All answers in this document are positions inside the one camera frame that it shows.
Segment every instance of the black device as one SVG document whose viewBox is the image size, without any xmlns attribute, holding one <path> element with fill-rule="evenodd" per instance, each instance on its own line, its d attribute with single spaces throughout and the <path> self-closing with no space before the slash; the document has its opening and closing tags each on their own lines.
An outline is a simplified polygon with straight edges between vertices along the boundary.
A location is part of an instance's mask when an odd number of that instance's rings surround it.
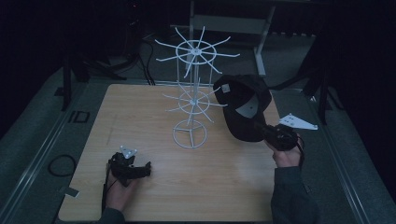
<svg viewBox="0 0 396 224">
<path fill-rule="evenodd" d="M 287 151 L 298 146 L 298 135 L 291 127 L 278 124 L 275 127 L 268 124 L 255 123 L 265 141 L 274 146 L 279 151 Z"/>
<path fill-rule="evenodd" d="M 151 162 L 146 163 L 145 166 L 135 167 L 134 156 L 126 159 L 120 152 L 114 154 L 108 161 L 108 168 L 123 186 L 127 187 L 127 180 L 137 179 L 151 174 Z"/>
</svg>

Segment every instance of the wooden table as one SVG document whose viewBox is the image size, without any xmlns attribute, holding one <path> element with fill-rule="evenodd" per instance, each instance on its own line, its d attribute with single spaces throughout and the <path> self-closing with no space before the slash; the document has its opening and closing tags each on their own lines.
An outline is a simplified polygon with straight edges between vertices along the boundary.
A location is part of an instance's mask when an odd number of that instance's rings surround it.
<svg viewBox="0 0 396 224">
<path fill-rule="evenodd" d="M 123 145 L 138 150 L 135 165 L 151 161 L 151 176 L 141 179 L 125 211 L 129 221 L 264 221 L 271 220 L 275 163 L 263 143 L 235 139 L 222 108 L 210 106 L 195 116 L 207 128 L 205 143 L 180 147 L 173 128 L 188 115 L 177 107 L 178 86 L 111 85 L 100 107 L 59 212 L 63 221 L 92 221 L 101 216 L 102 188 L 108 159 Z M 210 95 L 216 103 L 214 94 Z M 264 112 L 278 124 L 274 101 Z"/>
</svg>

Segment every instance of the spinning display rack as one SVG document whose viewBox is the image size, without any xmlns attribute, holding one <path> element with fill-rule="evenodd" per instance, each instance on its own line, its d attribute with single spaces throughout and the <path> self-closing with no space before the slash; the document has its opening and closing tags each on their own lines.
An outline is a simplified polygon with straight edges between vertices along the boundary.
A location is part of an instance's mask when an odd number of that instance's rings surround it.
<svg viewBox="0 0 396 224">
<path fill-rule="evenodd" d="M 207 137 L 207 130 L 204 124 L 200 121 L 195 120 L 196 115 L 204 114 L 206 118 L 214 122 L 207 114 L 206 110 L 211 105 L 216 106 L 225 106 L 210 103 L 209 95 L 213 94 L 215 91 L 211 91 L 210 87 L 212 84 L 212 74 L 213 70 L 217 73 L 221 74 L 221 72 L 214 66 L 214 61 L 217 56 L 223 57 L 237 57 L 239 54 L 230 55 L 230 54 L 220 54 L 216 51 L 215 46 L 223 44 L 227 42 L 230 37 L 225 40 L 222 40 L 216 44 L 209 44 L 203 40 L 205 27 L 201 32 L 201 37 L 199 40 L 187 40 L 184 36 L 178 31 L 176 28 L 177 34 L 184 40 L 177 46 L 168 45 L 161 43 L 160 41 L 155 40 L 158 44 L 174 48 L 176 56 L 165 58 L 165 59 L 157 59 L 159 62 L 165 62 L 169 60 L 177 59 L 177 85 L 178 85 L 178 97 L 165 95 L 165 97 L 172 98 L 178 100 L 178 107 L 174 109 L 170 109 L 167 111 L 176 111 L 182 110 L 189 117 L 185 120 L 182 120 L 178 123 L 174 130 L 173 136 L 175 142 L 184 148 L 197 148 L 200 147 L 205 141 Z M 187 78 L 190 76 L 190 84 L 186 86 L 182 86 L 180 84 L 180 67 L 179 61 L 183 62 L 185 66 L 186 73 L 183 78 Z M 210 66 L 210 77 L 209 77 L 209 85 L 208 85 L 208 93 L 201 91 L 200 89 L 200 74 L 199 74 L 199 66 L 207 64 Z"/>
</svg>

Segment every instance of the person's arm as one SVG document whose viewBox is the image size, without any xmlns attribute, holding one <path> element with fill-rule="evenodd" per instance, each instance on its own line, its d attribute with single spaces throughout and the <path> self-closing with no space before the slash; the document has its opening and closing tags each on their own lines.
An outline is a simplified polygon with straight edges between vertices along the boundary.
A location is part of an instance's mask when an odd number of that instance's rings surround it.
<svg viewBox="0 0 396 224">
<path fill-rule="evenodd" d="M 125 217 L 122 213 L 129 201 L 132 200 L 137 187 L 138 179 L 130 180 L 128 187 L 124 187 L 116 177 L 109 172 L 108 189 L 106 193 L 106 208 L 96 223 L 98 224 L 123 224 Z"/>
<path fill-rule="evenodd" d="M 320 213 L 315 200 L 306 192 L 301 177 L 301 151 L 295 147 L 290 151 L 274 151 L 275 185 L 271 209 L 274 224 L 319 223 Z"/>
</svg>

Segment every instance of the black cap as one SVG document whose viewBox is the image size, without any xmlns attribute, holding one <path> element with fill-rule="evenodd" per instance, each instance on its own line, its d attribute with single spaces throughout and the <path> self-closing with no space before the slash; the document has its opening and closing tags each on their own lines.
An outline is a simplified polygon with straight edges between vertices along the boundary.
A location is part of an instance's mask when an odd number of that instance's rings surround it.
<svg viewBox="0 0 396 224">
<path fill-rule="evenodd" d="M 230 133 L 245 142 L 262 141 L 262 133 L 254 128 L 254 123 L 265 124 L 263 111 L 272 100 L 263 78 L 223 75 L 213 84 L 213 90 L 219 104 L 226 105 L 223 113 Z"/>
</svg>

